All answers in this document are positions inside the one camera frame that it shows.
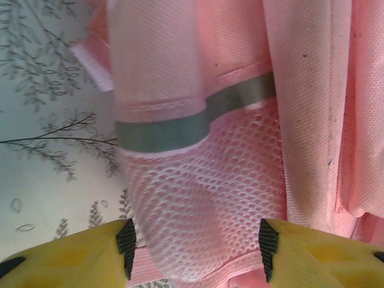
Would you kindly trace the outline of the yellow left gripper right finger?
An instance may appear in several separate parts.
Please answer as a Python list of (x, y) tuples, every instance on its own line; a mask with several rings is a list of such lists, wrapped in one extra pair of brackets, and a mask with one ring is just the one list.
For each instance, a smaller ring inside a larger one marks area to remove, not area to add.
[(259, 247), (271, 287), (383, 287), (383, 249), (375, 245), (261, 219)]

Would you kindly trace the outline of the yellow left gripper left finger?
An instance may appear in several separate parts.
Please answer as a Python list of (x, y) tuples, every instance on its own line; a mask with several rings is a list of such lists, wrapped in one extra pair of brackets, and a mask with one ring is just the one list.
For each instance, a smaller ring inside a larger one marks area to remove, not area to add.
[(135, 249), (133, 220), (111, 221), (9, 256), (1, 287), (126, 287)]

